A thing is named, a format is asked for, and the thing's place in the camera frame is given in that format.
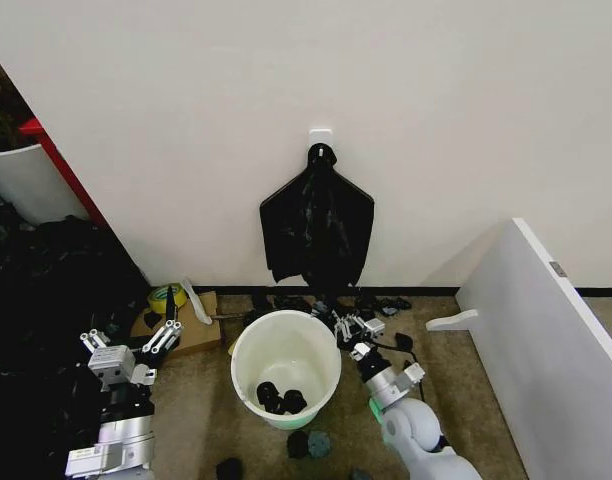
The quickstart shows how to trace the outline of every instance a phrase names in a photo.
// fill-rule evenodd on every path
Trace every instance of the black cable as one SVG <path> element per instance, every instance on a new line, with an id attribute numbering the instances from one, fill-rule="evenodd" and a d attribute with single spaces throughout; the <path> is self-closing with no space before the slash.
<path id="1" fill-rule="evenodd" d="M 377 343 L 374 341 L 372 341 L 372 344 L 375 345 L 377 348 L 383 348 L 385 350 L 394 350 L 396 352 L 409 353 L 413 357 L 413 360 L 415 361 L 415 363 L 419 363 L 417 361 L 417 355 L 415 355 L 415 352 L 413 352 L 412 350 L 404 350 L 402 348 L 393 347 L 391 345 L 383 345 L 381 343 Z M 424 386 L 422 385 L 422 380 L 420 380 L 417 385 L 419 386 L 419 397 L 421 398 L 422 402 L 426 403 L 426 398 L 424 396 Z"/>

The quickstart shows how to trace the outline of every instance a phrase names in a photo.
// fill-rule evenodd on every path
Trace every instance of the white cylinder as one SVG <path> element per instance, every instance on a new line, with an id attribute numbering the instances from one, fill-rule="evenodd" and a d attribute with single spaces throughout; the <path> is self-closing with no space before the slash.
<path id="1" fill-rule="evenodd" d="M 237 395 L 253 413 L 282 430 L 301 428 L 330 400 L 341 374 L 333 334 L 307 313 L 280 310 L 259 318 L 237 340 L 231 377 Z M 283 397 L 299 390 L 307 406 L 291 415 L 268 413 L 257 400 L 257 386 L 273 382 Z"/>

